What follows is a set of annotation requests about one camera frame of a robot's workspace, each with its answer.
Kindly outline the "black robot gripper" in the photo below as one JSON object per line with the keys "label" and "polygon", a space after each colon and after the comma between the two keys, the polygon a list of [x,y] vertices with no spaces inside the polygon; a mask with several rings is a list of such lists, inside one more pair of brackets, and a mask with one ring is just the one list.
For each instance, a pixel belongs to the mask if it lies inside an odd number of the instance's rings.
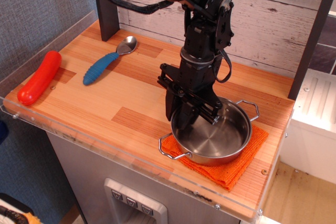
{"label": "black robot gripper", "polygon": [[221,63],[222,58],[216,56],[206,66],[183,58],[179,67],[166,63],[160,65],[158,83],[166,89],[166,117],[171,121],[174,111],[181,105],[179,129],[183,130],[193,124],[199,116],[210,124],[218,122],[222,103],[213,90],[213,84]]}

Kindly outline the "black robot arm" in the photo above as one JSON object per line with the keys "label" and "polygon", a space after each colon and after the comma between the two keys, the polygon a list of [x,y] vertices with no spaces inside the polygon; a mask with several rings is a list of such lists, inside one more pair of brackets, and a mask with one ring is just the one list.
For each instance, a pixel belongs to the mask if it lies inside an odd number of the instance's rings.
{"label": "black robot arm", "polygon": [[166,117],[178,129],[193,124],[201,116],[215,124],[222,103],[213,90],[222,60],[231,62],[225,52],[234,33],[230,17],[232,0],[167,0],[179,2],[184,9],[185,43],[179,67],[161,64],[158,83],[166,88]]}

